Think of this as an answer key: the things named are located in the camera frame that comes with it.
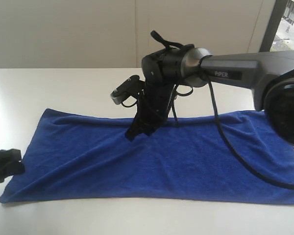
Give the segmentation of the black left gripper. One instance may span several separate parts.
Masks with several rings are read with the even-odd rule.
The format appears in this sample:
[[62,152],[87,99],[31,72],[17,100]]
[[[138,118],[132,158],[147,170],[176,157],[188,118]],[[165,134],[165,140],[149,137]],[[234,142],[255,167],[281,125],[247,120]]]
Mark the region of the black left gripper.
[[25,166],[22,162],[22,155],[19,149],[0,150],[0,183],[4,177],[21,175],[25,173]]

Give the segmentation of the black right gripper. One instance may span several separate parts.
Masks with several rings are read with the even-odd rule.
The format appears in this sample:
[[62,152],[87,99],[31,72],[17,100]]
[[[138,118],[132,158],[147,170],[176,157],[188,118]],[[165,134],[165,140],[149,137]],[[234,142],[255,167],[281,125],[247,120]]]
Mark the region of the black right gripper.
[[151,136],[168,118],[174,84],[152,85],[145,83],[139,96],[137,114],[125,137],[133,141],[139,134]]

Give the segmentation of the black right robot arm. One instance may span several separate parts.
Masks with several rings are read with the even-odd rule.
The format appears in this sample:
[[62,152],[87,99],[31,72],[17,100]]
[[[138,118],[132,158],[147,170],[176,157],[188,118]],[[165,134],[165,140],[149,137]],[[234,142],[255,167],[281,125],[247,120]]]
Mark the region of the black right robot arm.
[[126,81],[137,112],[125,136],[151,135],[174,109],[178,86],[200,88],[220,83],[252,91],[254,109],[264,111],[272,129],[294,146],[294,50],[212,55],[185,45],[168,47],[142,59],[145,80]]

